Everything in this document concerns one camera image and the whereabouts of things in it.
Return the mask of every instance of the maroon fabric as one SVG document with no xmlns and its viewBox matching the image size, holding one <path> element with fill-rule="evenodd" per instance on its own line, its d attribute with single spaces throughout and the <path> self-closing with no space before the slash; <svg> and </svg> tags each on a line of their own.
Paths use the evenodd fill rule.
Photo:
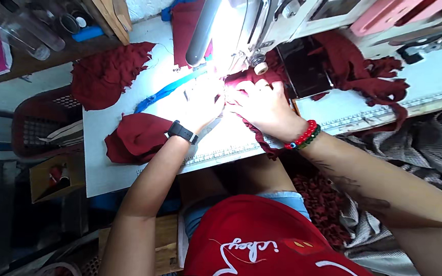
<svg viewBox="0 0 442 276">
<path fill-rule="evenodd" d="M 189 48 L 195 25 L 199 19 L 204 0 L 190 3 L 178 3 L 171 10 L 171 26 L 173 32 L 173 64 L 178 67 L 187 66 L 185 54 Z M 213 52 L 213 42 L 209 43 L 204 56 Z"/>
<path fill-rule="evenodd" d="M 150 42 L 132 43 L 86 57 L 73 65 L 71 93 L 84 110 L 102 110 L 114 105 L 124 88 L 131 86 L 144 63 L 151 59 Z"/>
<path fill-rule="evenodd" d="M 253 83 L 256 83 L 257 81 L 259 81 L 260 79 L 263 79 L 263 78 L 266 79 L 269 84 L 273 83 L 273 82 L 278 82 L 278 81 L 282 81 L 285 83 L 288 82 L 286 72 L 284 71 L 284 65 L 282 64 L 282 62 L 279 59 L 278 54 L 274 50 L 266 53 L 265 62 L 267 62 L 267 66 L 269 67 L 269 69 L 267 70 L 266 73 L 258 76 L 257 74 L 255 74 L 253 68 L 250 67 L 246 71 L 238 72 L 236 74 L 228 76 L 225 79 L 224 83 L 231 88 L 235 88 L 237 84 L 239 84 L 243 81 L 248 80 Z M 230 101 L 229 99 L 226 100 L 226 103 L 231 104 L 231 105 L 238 104 L 234 101 Z M 284 149 L 271 148 L 269 146 L 269 144 L 267 144 L 267 142 L 264 141 L 264 135 L 262 134 L 262 132 L 258 128 L 256 128 L 254 125 L 252 125 L 251 123 L 249 123 L 245 119 L 243 119 L 243 123 L 245 123 L 245 125 L 251 131 L 255 132 L 255 139 L 259 143 L 260 147 L 265 152 L 267 152 L 267 156 L 270 159 L 275 160 L 278 157 L 278 155 L 281 153 L 281 151 L 284 150 Z"/>
<path fill-rule="evenodd" d="M 105 138 L 108 158 L 114 163 L 149 162 L 167 142 L 165 133 L 171 124 L 147 113 L 123 116 L 117 129 Z"/>
<path fill-rule="evenodd" d="M 340 224 L 341 205 L 347 200 L 338 191 L 332 189 L 331 181 L 321 172 L 313 178 L 296 175 L 292 179 L 296 191 L 304 198 L 311 222 L 337 251 L 343 251 L 344 242 L 351 241 L 351 236 Z"/>
<path fill-rule="evenodd" d="M 265 62 L 267 63 L 269 69 L 264 74 L 259 76 L 254 72 L 253 68 L 250 67 L 248 70 L 228 76 L 224 83 L 234 88 L 237 84 L 243 81 L 248 80 L 256 83 L 263 78 L 267 80 L 269 84 L 278 81 L 282 81 L 284 83 L 288 82 L 286 72 L 284 71 L 284 65 L 280 61 L 277 52 L 275 50 L 269 51 L 265 54 L 265 57 Z"/>
<path fill-rule="evenodd" d="M 257 140 L 260 147 L 267 152 L 267 157 L 274 160 L 278 157 L 280 152 L 284 149 L 279 148 L 271 148 L 269 144 L 267 144 L 266 141 L 264 141 L 264 135 L 260 131 L 260 129 L 254 127 L 253 124 L 249 123 L 247 120 L 243 119 L 243 123 L 245 123 L 245 126 L 248 127 L 251 131 L 255 132 L 255 140 Z"/>
<path fill-rule="evenodd" d="M 405 98 L 409 85 L 404 79 L 389 81 L 378 77 L 396 77 L 396 72 L 391 70 L 401 70 L 401 61 L 392 57 L 365 60 L 358 47 L 335 31 L 314 34 L 313 37 L 325 49 L 329 59 L 326 67 L 330 70 L 335 87 L 363 93 L 371 107 L 375 104 L 390 106 L 397 116 L 396 128 L 400 128 L 407 118 L 407 110 L 397 102 Z M 310 54 L 314 53 L 322 53 L 322 49 Z"/>
<path fill-rule="evenodd" d="M 323 92 L 323 93 L 320 93 L 320 94 L 316 94 L 316 95 L 311 96 L 310 99 L 312 101 L 318 101 L 321 98 L 325 97 L 325 95 L 327 95 L 328 93 L 330 93 L 330 92 Z"/>
</svg>

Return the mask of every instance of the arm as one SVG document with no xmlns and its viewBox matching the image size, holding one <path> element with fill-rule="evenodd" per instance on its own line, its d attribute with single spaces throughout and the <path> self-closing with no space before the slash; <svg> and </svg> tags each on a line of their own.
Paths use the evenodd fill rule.
<svg viewBox="0 0 442 276">
<path fill-rule="evenodd" d="M 255 85 L 240 83 L 237 88 L 245 90 L 248 97 L 237 95 L 242 107 L 230 109 L 262 132 L 284 142 L 294 141 L 307 129 L 307 123 L 288 107 L 282 83 L 272 86 L 265 80 Z M 441 190 L 324 132 L 300 154 L 387 225 L 422 275 L 435 275 L 430 268 L 437 264 L 435 257 L 442 256 L 442 240 L 434 243 L 436 250 L 431 250 L 429 240 L 442 239 Z"/>
<path fill-rule="evenodd" d="M 192 116 L 181 120 L 195 133 L 212 122 L 224 105 L 224 97 L 214 103 L 217 92 L 202 92 L 191 96 L 187 109 Z M 156 213 L 189 147 L 185 139 L 170 137 L 127 191 L 107 240 L 100 276 L 154 275 Z"/>
</svg>

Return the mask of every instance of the hand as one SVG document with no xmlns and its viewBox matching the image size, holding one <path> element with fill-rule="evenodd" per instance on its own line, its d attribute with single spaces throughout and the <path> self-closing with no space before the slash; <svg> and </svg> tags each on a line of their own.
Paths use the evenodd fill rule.
<svg viewBox="0 0 442 276">
<path fill-rule="evenodd" d="M 221 114 L 224 107 L 224 83 L 209 75 L 201 75 L 193 81 L 185 93 L 188 98 L 185 117 L 180 124 L 199 134 Z"/>
<path fill-rule="evenodd" d="M 236 89 L 245 90 L 248 96 L 235 91 L 228 94 L 227 98 L 239 105 L 226 105 L 226 110 L 239 114 L 265 134 L 286 143 L 295 141 L 307 129 L 307 122 L 289 107 L 282 82 L 272 83 L 272 87 L 265 79 L 256 84 L 241 82 Z"/>
</svg>

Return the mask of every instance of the red beaded bracelet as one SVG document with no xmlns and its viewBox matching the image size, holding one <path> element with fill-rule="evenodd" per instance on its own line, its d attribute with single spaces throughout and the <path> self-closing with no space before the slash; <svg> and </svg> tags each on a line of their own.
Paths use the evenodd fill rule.
<svg viewBox="0 0 442 276">
<path fill-rule="evenodd" d="M 293 148 L 295 148 L 295 146 L 301 145 L 306 140 L 308 140 L 308 138 L 313 134 L 313 132 L 315 131 L 316 128 L 317 128 L 316 121 L 315 120 L 308 120 L 308 128 L 303 133 L 303 135 L 301 135 L 298 139 L 296 139 L 296 141 L 289 143 L 289 144 L 285 144 L 284 147 L 287 149 L 293 149 Z"/>
</svg>

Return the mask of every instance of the red t-shirt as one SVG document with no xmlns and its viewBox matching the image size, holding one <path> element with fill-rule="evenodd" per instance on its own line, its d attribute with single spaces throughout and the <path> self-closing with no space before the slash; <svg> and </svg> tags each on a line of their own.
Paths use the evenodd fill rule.
<svg viewBox="0 0 442 276">
<path fill-rule="evenodd" d="M 230 274 L 371 276 L 298 211 L 254 195 L 216 204 L 189 243 L 184 275 Z"/>
</svg>

